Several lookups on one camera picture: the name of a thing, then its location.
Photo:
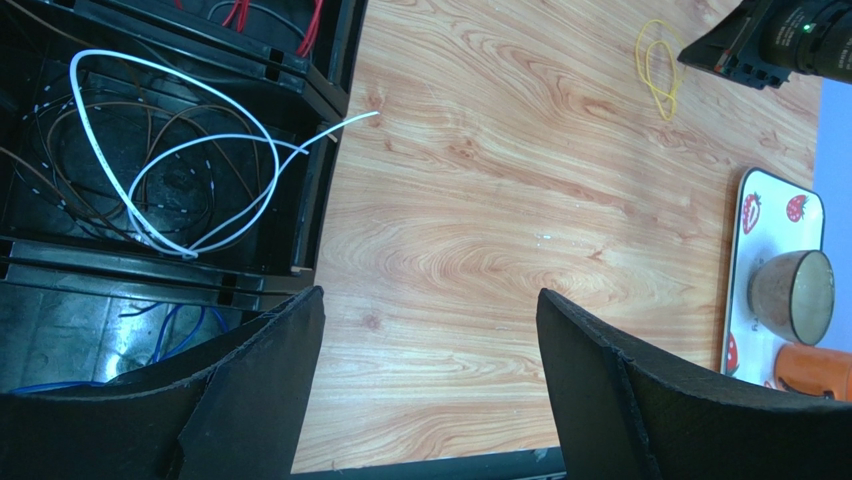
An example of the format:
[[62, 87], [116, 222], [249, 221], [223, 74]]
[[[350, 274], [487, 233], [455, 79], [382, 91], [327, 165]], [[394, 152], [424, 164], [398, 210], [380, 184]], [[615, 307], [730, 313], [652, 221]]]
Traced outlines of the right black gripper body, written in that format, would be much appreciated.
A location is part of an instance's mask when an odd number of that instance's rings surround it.
[[753, 89], [780, 88], [792, 70], [765, 59], [760, 49], [770, 21], [790, 4], [741, 1], [709, 32], [684, 47], [678, 62]]

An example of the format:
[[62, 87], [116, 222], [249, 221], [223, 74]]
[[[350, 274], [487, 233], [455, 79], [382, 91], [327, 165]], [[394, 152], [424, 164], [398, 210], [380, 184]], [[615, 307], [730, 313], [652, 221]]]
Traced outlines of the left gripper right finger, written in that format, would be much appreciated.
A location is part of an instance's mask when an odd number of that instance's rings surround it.
[[847, 479], [851, 407], [686, 361], [539, 293], [538, 343], [572, 479]]

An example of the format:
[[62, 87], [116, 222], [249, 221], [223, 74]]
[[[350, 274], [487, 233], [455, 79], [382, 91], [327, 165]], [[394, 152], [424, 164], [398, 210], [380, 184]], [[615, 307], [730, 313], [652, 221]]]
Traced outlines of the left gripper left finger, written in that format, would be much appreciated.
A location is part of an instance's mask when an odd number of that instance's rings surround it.
[[5, 479], [284, 479], [312, 389], [324, 292], [102, 386], [1, 397]]

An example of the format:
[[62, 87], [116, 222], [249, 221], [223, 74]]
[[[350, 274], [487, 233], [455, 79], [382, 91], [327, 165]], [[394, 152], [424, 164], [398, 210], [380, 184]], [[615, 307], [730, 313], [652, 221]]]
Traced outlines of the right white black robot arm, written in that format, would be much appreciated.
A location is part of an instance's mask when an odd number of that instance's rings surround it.
[[780, 88], [793, 73], [851, 82], [851, 3], [742, 1], [678, 61], [733, 83]]

